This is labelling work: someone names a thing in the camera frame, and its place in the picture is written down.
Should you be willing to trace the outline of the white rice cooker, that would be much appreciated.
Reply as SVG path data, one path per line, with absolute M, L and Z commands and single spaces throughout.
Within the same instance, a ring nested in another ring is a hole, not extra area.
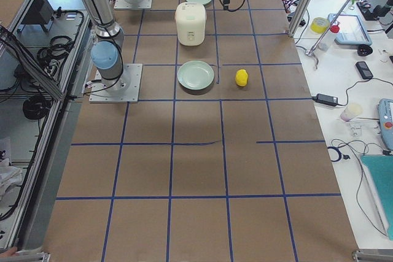
M 204 41 L 206 9 L 197 2 L 182 2 L 175 11 L 177 38 L 182 45 L 197 46 Z

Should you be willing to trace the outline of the yellow lemon toy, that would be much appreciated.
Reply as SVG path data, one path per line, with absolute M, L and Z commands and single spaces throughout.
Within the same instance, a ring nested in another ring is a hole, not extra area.
M 235 83 L 239 87 L 245 87 L 248 83 L 248 73 L 245 69 L 239 69 L 235 74 Z

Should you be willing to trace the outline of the near green plate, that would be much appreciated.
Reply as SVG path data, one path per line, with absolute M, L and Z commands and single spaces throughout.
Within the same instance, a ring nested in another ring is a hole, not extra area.
M 188 90 L 202 90 L 214 81 L 214 70 L 204 61 L 188 61 L 177 70 L 177 80 Z

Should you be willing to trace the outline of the yellow tape roll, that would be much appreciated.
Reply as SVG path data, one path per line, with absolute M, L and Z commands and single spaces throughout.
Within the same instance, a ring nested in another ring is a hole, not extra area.
M 316 34 L 322 34 L 330 26 L 330 22 L 326 18 L 316 17 L 312 20 L 310 30 Z

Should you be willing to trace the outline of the red cap squeeze bottle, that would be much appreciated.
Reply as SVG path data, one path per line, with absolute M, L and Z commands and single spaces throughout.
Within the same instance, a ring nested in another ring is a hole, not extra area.
M 339 25 L 332 25 L 325 36 L 321 39 L 320 43 L 318 44 L 318 49 L 326 52 L 331 45 L 334 43 L 337 34 L 340 32 Z

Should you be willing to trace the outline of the metal rod with green clip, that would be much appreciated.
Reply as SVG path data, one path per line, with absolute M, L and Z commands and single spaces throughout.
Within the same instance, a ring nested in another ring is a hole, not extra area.
M 334 18 L 332 19 L 332 21 L 330 21 L 328 28 L 322 33 L 322 35 L 318 38 L 318 40 L 316 41 L 316 43 L 309 49 L 309 50 L 305 50 L 305 55 L 306 56 L 310 56 L 313 57 L 315 59 L 315 68 L 318 69 L 318 64 L 319 64 L 319 59 L 316 56 L 316 54 L 314 53 L 315 50 L 317 49 L 318 45 L 321 43 L 321 41 L 324 39 L 325 35 L 328 33 L 329 29 L 333 26 L 333 24 L 336 22 L 336 19 L 340 16 L 340 14 L 342 13 L 342 11 L 345 10 L 345 8 L 349 5 L 349 3 L 351 2 L 351 4 L 353 5 L 355 3 L 356 0 L 346 0 L 346 2 L 341 6 L 341 8 L 339 9 L 339 11 L 337 13 L 335 13 Z

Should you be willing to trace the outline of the blue teach pendant tablet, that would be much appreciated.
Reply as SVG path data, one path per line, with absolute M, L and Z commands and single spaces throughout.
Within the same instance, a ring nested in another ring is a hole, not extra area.
M 337 44 L 372 44 L 372 40 L 358 15 L 340 15 L 334 24 L 338 24 L 340 27 L 340 32 L 335 38 Z

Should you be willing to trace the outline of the black round cap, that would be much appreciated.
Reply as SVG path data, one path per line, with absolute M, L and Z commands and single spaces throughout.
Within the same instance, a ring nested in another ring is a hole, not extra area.
M 357 46 L 357 54 L 361 57 L 369 56 L 373 53 L 371 46 L 367 44 L 360 44 Z

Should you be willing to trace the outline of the black power adapter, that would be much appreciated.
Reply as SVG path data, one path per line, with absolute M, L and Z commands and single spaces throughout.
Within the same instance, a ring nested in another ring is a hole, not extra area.
M 326 106 L 335 107 L 338 105 L 338 98 L 327 94 L 318 93 L 317 95 L 312 97 L 312 100 L 316 103 L 323 104 Z

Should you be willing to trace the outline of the black phone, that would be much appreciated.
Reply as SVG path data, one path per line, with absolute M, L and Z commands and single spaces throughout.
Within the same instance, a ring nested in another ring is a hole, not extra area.
M 358 61 L 356 63 L 356 68 L 360 74 L 360 76 L 364 79 L 364 80 L 369 80 L 373 78 L 373 74 L 371 72 L 371 70 L 369 69 L 368 65 L 366 62 L 364 61 Z

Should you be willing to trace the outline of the white paper cup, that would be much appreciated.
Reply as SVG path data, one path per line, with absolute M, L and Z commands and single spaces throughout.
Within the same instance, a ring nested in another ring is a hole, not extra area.
M 362 114 L 362 112 L 363 108 L 360 104 L 354 102 L 349 103 L 344 109 L 344 111 L 342 111 L 342 113 L 340 114 L 340 118 L 343 121 L 348 122 Z

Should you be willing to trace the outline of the teal cutting mat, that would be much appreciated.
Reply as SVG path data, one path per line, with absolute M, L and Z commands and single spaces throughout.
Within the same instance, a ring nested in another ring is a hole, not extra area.
M 387 236 L 392 240 L 392 156 L 365 155 L 361 162 L 371 174 L 388 222 Z

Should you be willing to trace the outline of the person in grey shirt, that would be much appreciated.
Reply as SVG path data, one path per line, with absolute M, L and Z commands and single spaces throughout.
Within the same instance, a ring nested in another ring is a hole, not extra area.
M 11 247 L 9 249 L 7 249 L 4 252 L 0 253 L 0 258 L 5 258 L 8 256 L 15 256 L 17 254 L 18 248 L 17 247 Z

